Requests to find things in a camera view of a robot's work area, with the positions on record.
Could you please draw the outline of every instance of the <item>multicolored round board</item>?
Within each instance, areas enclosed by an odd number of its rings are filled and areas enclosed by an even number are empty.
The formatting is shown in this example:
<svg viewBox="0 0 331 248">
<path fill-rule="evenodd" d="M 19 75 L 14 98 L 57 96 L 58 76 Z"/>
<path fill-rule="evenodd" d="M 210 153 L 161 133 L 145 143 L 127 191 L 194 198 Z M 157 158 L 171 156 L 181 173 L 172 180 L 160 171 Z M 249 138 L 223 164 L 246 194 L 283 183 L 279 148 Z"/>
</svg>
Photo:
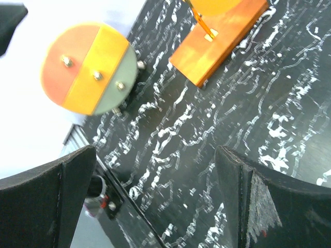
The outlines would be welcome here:
<svg viewBox="0 0 331 248">
<path fill-rule="evenodd" d="M 57 105 L 75 113 L 99 115 L 117 108 L 138 74 L 129 41 L 101 23 L 70 27 L 50 46 L 41 84 Z"/>
</svg>

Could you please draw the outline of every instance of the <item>black marble table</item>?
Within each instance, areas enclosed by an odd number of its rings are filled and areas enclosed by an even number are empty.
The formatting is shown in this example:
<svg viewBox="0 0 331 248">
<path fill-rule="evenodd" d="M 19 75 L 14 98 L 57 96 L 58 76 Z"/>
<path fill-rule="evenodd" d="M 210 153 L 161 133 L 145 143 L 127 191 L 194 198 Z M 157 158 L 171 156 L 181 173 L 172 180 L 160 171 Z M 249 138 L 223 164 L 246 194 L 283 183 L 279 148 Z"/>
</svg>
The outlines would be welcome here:
<svg viewBox="0 0 331 248">
<path fill-rule="evenodd" d="M 218 145 L 331 187 L 331 2 L 269 4 L 198 89 L 169 63 L 192 13 L 181 0 L 148 0 L 129 36 L 147 70 L 122 117 L 90 117 L 83 127 L 166 247 L 231 247 Z"/>
</svg>

